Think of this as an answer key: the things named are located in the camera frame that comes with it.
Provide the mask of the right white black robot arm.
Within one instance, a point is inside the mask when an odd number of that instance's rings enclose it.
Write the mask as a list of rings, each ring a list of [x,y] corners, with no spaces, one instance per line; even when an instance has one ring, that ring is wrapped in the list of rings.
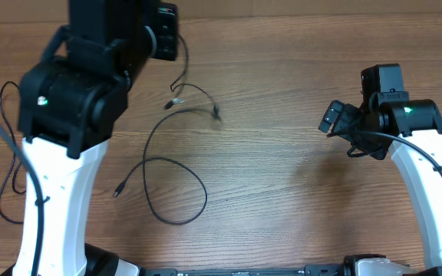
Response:
[[[363,101],[333,100],[318,128],[339,136],[351,158],[389,156],[411,199],[424,249],[422,275],[442,275],[442,116],[430,99],[411,100],[399,64],[361,72]]]

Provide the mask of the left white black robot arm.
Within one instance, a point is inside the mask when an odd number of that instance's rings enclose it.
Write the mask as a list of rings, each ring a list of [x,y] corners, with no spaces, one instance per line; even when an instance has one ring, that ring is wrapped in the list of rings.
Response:
[[[23,236],[9,275],[142,275],[85,241],[94,181],[115,121],[151,58],[177,56],[178,7],[70,0],[68,18],[19,84],[18,148],[27,171]]]

